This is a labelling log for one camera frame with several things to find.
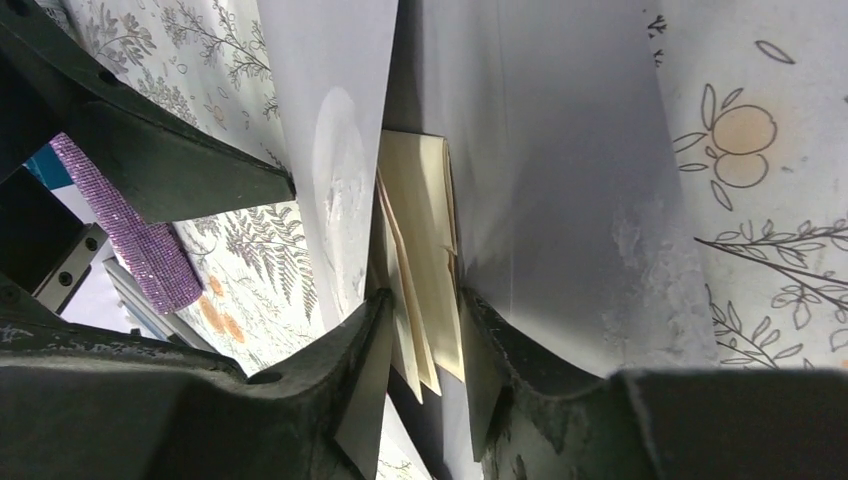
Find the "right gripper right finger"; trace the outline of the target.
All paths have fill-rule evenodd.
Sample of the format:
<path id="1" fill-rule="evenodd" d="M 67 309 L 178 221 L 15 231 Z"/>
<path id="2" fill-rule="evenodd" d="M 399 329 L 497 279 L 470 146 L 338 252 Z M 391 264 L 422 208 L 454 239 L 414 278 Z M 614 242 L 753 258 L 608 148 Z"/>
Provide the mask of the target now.
<path id="1" fill-rule="evenodd" d="M 473 457 L 487 479 L 843 479 L 836 370 L 590 374 L 460 294 Z"/>

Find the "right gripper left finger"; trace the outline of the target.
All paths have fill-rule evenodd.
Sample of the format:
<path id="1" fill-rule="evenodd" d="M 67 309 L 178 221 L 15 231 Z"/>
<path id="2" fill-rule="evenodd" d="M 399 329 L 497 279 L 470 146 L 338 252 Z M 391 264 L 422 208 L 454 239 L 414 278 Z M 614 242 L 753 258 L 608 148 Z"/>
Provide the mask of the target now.
<path id="1" fill-rule="evenodd" d="M 34 315 L 1 315 L 5 479 L 372 479 L 391 293 L 285 360 L 231 358 Z"/>

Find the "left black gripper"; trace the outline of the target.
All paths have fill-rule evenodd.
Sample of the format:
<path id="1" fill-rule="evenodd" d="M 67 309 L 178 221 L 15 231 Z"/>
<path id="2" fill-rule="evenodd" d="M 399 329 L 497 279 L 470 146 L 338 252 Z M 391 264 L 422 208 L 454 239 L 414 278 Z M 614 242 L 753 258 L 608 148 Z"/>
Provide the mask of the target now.
<path id="1" fill-rule="evenodd" d="M 149 223 L 292 201 L 291 174 L 122 83 L 33 1 L 1 4 L 1 305 L 63 313 L 107 245 L 26 163 L 64 133 Z"/>

